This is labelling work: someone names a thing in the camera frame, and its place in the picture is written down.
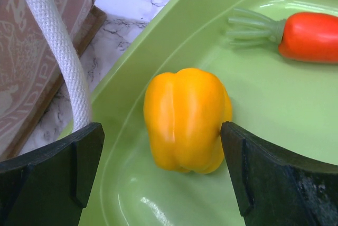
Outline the yellow toy bell pepper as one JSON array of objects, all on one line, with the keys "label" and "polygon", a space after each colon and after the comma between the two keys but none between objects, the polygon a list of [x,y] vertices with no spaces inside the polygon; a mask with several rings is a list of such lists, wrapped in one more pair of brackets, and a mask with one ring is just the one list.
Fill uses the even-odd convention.
[{"label": "yellow toy bell pepper", "polygon": [[158,167],[209,174],[223,162],[220,129],[232,120],[232,104],[213,73],[186,68],[157,75],[146,89],[143,114]]}]

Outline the brown jute tote bag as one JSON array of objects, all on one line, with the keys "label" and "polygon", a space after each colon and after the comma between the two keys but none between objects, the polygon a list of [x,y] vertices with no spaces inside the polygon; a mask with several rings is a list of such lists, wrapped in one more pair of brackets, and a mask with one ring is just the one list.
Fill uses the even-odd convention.
[{"label": "brown jute tote bag", "polygon": [[[54,0],[79,55],[106,14],[95,0]],[[1,0],[1,159],[15,157],[63,83],[25,0]]]}]

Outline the green plastic tray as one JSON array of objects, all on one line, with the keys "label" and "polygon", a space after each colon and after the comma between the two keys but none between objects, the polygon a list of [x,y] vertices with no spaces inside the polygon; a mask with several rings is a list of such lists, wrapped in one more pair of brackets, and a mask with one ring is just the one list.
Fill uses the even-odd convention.
[{"label": "green plastic tray", "polygon": [[272,44],[232,48],[225,31],[234,7],[273,20],[301,11],[337,14],[337,0],[170,0],[92,93],[105,141],[80,225],[244,225],[226,164],[208,175],[155,165],[143,101],[163,72],[194,67],[215,74],[236,124],[337,163],[337,66],[286,60]]}]

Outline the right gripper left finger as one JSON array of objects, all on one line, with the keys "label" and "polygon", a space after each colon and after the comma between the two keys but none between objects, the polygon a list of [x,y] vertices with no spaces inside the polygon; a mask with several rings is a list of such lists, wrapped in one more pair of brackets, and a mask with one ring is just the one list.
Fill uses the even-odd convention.
[{"label": "right gripper left finger", "polygon": [[104,144],[100,123],[1,162],[1,225],[78,225]]}]

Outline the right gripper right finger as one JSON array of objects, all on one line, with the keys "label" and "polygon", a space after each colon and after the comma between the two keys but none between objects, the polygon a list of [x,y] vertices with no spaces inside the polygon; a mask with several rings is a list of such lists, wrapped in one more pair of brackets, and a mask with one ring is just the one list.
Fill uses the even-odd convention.
[{"label": "right gripper right finger", "polygon": [[233,122],[222,147],[246,225],[337,225],[337,166],[268,142]]}]

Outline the orange toy carrot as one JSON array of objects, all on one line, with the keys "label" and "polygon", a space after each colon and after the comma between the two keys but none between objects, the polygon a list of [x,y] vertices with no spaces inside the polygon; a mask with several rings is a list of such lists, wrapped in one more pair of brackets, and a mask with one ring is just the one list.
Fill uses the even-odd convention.
[{"label": "orange toy carrot", "polygon": [[285,58],[311,63],[337,64],[337,16],[298,12],[273,20],[257,12],[235,8],[226,32],[234,46],[277,45]]}]

